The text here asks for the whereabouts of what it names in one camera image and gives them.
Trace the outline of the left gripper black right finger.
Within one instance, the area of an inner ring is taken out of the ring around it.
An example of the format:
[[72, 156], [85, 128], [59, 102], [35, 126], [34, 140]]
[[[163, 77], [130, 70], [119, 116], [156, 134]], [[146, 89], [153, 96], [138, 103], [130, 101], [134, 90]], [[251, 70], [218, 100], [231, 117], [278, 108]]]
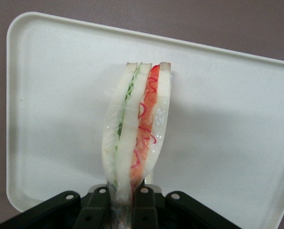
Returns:
[[134, 194], [133, 229], [238, 229], [239, 226], [184, 192], [163, 196], [158, 186], [140, 186]]

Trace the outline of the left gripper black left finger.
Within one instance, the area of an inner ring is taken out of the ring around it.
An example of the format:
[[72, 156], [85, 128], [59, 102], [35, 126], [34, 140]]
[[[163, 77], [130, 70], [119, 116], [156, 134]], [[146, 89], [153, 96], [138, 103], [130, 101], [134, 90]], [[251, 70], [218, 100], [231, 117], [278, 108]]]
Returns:
[[107, 186], [93, 186], [81, 197], [65, 191], [0, 224], [0, 229], [108, 229]]

